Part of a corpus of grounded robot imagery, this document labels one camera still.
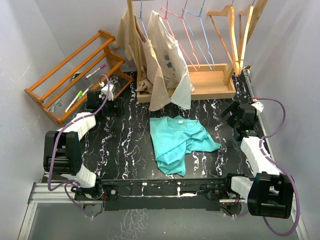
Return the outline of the teal t shirt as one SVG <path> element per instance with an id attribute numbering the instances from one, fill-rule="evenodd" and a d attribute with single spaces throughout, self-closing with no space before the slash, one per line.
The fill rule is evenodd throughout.
<path id="1" fill-rule="evenodd" d="M 214 152 L 221 144 L 213 140 L 198 119 L 152 117 L 149 120 L 157 167 L 165 175 L 186 174 L 185 157 L 192 152 Z"/>

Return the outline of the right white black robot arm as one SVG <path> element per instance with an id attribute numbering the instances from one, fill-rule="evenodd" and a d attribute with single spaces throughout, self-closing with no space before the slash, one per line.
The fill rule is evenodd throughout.
<path id="1" fill-rule="evenodd" d="M 257 100 L 251 104 L 233 101 L 220 114 L 233 128 L 234 139 L 249 161 L 254 177 L 229 173 L 222 186 L 203 184 L 200 190 L 208 199 L 213 199 L 221 191 L 230 199 L 236 196 L 244 199 L 253 216 L 287 219 L 292 209 L 293 185 L 289 177 L 271 162 L 264 140 L 255 130 L 258 115 L 263 109 Z"/>

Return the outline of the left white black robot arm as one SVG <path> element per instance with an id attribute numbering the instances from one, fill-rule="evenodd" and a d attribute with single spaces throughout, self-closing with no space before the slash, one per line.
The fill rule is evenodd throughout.
<path id="1" fill-rule="evenodd" d="M 44 139 L 43 168 L 49 173 L 47 187 L 54 191 L 71 186 L 75 194 L 97 200 L 103 195 L 101 180 L 83 164 L 80 140 L 96 126 L 101 114 L 119 114 L 121 105 L 114 102 L 113 85 L 88 91 L 87 109 L 57 131 L 48 131 Z"/>

